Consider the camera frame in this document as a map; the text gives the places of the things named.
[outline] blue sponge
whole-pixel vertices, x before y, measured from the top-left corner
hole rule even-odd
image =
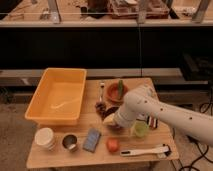
[[[87,138],[83,143],[83,149],[94,153],[96,145],[98,144],[100,137],[101,137],[100,131],[98,131],[94,128],[90,128],[90,130],[87,134]]]

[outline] paper cup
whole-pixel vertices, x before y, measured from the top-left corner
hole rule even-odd
[[[35,134],[35,143],[44,149],[52,149],[55,145],[54,132],[50,128],[41,128]]]

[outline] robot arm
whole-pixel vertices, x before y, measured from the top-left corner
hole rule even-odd
[[[213,117],[162,103],[154,96],[153,89],[147,85],[129,91],[114,121],[122,127],[131,127],[139,114],[147,114],[213,146]]]

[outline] lime green cup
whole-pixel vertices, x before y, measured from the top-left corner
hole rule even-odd
[[[131,136],[144,137],[149,131],[149,125],[145,121],[136,120],[130,129]]]

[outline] yellow plastic bin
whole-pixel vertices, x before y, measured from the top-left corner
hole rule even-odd
[[[76,125],[86,82],[85,69],[47,68],[25,113],[44,125]]]

